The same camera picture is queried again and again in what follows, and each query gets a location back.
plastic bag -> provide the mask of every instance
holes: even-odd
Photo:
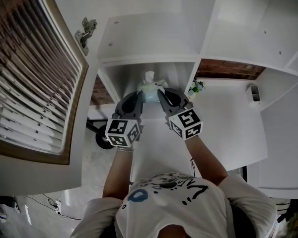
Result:
[[[164,79],[154,82],[153,76],[154,71],[147,71],[145,79],[138,84],[138,92],[143,91],[143,102],[158,102],[158,90],[164,93],[164,87],[168,87]]]

wheel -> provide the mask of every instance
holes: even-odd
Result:
[[[106,130],[106,125],[103,125],[101,128],[99,128],[99,130],[105,134],[105,130]],[[114,146],[112,146],[108,140],[105,140],[105,137],[100,135],[100,134],[96,134],[95,136],[96,139],[96,143],[99,145],[99,147],[103,148],[103,149],[111,149],[114,148]]]

small plant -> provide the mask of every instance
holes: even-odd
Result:
[[[204,82],[200,82],[197,80],[197,78],[194,78],[192,85],[188,91],[189,96],[193,96],[195,93],[199,93],[203,90],[204,87]]]

wall socket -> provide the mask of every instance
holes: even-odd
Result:
[[[62,205],[61,202],[58,200],[55,200],[55,203],[58,205],[58,211],[56,211],[57,214],[62,214]]]

wrist strap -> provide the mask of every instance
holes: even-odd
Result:
[[[117,151],[121,151],[121,152],[128,152],[128,153],[133,153],[134,149],[133,147],[117,147]]]

